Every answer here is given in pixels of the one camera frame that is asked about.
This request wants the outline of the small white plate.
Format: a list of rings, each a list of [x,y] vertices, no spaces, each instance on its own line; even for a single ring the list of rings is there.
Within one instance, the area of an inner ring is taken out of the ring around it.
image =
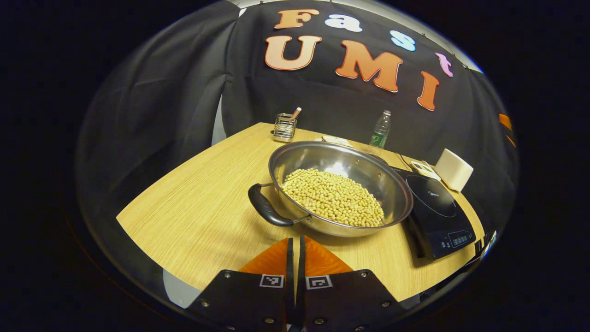
[[[338,138],[338,137],[335,137],[335,136],[322,135],[322,141],[323,142],[329,142],[329,143],[337,144],[337,145],[341,145],[341,146],[344,146],[344,147],[354,148],[354,146],[348,140],[343,139],[343,138]]]

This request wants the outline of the white box-shaped appliance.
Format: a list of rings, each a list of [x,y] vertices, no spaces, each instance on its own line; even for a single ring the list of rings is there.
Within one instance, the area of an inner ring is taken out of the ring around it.
[[[445,148],[434,166],[434,171],[449,189],[461,192],[474,168],[457,154]]]

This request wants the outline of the stainless steel pot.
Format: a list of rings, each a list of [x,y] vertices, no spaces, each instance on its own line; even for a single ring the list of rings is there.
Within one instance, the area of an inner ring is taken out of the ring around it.
[[[287,182],[288,176],[299,169],[328,172],[362,185],[376,198],[378,206],[384,212],[379,225],[344,225],[320,216],[318,212],[295,201],[282,186]],[[261,193],[261,184],[251,186],[248,197],[264,220],[279,227],[292,227],[301,223],[326,235],[361,237],[401,223],[413,209],[413,196],[409,186],[385,161],[335,143],[302,141],[286,144],[271,154],[268,171],[271,176],[268,185],[276,189],[280,202],[292,217],[283,217],[276,212],[271,202]]]

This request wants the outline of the clear plastic water bottle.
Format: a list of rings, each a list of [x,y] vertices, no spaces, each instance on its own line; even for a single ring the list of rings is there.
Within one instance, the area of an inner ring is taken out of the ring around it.
[[[369,141],[369,146],[384,149],[391,129],[391,111],[383,111],[376,122]]]

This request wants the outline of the white divided plate with beans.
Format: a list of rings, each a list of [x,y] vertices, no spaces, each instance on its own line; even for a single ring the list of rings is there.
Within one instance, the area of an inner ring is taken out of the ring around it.
[[[412,160],[411,165],[422,176],[441,181],[441,177],[436,173],[434,168],[428,164],[428,162],[425,162],[425,160]]]

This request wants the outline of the pile of soybeans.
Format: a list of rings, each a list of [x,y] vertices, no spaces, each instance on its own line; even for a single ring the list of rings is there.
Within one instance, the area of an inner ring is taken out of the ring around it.
[[[385,213],[373,194],[344,176],[316,169],[297,169],[286,177],[282,190],[299,205],[343,225],[378,227]]]

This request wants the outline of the black induction cooktop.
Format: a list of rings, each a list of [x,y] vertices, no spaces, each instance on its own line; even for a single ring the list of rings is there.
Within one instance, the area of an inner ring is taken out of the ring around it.
[[[413,209],[402,222],[415,267],[436,262],[476,240],[468,216],[442,183],[393,167],[409,187]]]

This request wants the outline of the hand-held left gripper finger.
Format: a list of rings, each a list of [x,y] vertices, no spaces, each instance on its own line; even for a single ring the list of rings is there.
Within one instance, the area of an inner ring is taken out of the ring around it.
[[[380,332],[405,309],[369,269],[354,270],[301,237],[295,291],[297,332]]]
[[[212,332],[288,332],[294,311],[293,239],[275,243],[275,261],[257,273],[224,269],[186,309]]]

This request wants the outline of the black backdrop cloth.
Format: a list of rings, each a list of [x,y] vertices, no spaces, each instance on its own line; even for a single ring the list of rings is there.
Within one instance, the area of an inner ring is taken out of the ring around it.
[[[170,272],[116,221],[133,198],[205,149],[302,107],[297,132],[368,143],[392,112],[386,149],[474,167],[463,194],[484,239],[505,228],[519,179],[507,111],[451,42],[372,0],[220,0],[137,47],[95,93],[76,149],[78,201],[105,255],[137,288],[168,298]]]

